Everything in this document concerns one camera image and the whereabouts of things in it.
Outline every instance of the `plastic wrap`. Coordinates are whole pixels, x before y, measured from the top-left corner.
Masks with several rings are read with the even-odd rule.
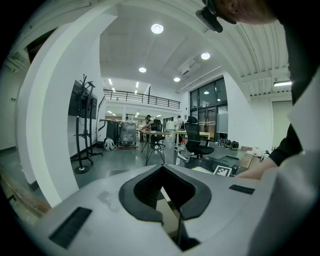
[[[135,147],[137,144],[136,123],[133,121],[123,121],[120,127],[120,146]]]

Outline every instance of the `hand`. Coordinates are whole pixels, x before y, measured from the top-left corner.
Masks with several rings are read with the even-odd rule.
[[[259,164],[257,167],[246,170],[238,174],[236,177],[242,178],[242,179],[261,180],[261,177],[263,176],[264,172],[274,167],[278,167],[278,166],[271,158],[268,158],[267,160]]]

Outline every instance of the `recessed ceiling light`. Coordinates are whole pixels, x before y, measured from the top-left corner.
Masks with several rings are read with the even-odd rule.
[[[151,26],[151,31],[155,34],[161,34],[164,31],[164,27],[160,24],[153,24]]]
[[[291,81],[286,81],[286,82],[275,82],[274,86],[292,86]]]
[[[139,71],[140,71],[141,73],[145,73],[145,72],[147,71],[147,69],[146,69],[145,67],[140,67],[140,68],[139,68]]]
[[[204,52],[204,53],[202,53],[201,54],[201,58],[203,59],[203,60],[208,60],[208,59],[210,59],[210,53],[209,52]]]

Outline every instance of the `light strip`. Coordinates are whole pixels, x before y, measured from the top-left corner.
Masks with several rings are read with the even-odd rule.
[[[291,81],[287,81],[287,82],[275,82],[274,86],[292,86],[292,82]]]

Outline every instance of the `black metal railing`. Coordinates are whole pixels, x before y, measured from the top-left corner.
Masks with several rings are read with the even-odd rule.
[[[180,109],[180,101],[151,96],[147,94],[134,93],[121,90],[103,90],[107,100],[146,103],[173,109]]]

